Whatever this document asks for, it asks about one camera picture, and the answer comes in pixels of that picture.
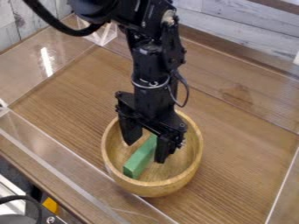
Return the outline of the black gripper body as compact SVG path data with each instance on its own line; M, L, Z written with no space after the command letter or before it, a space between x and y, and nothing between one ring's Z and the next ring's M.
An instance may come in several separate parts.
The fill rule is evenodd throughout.
M154 82L133 79L133 84L135 88L133 93L117 92L118 115L135 118L143 129L158 137L177 135L181 148L187 124L175 112L179 81L175 78L165 78Z

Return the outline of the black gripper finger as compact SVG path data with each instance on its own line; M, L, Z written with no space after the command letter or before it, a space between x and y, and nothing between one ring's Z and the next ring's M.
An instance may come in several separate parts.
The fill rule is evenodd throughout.
M143 135L143 127L135 118L119 115L122 136L127 145L133 145Z
M154 161L163 164L171 154L179 148L179 137L177 135L161 135L157 140Z

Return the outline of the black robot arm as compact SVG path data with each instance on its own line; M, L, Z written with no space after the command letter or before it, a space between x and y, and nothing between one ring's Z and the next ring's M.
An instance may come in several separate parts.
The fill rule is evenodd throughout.
M122 135L134 144L149 130L157 135L154 161L163 163L183 147L187 124L175 112L186 48L173 0L70 0L77 15L95 25L118 23L134 59L133 93L117 92Z

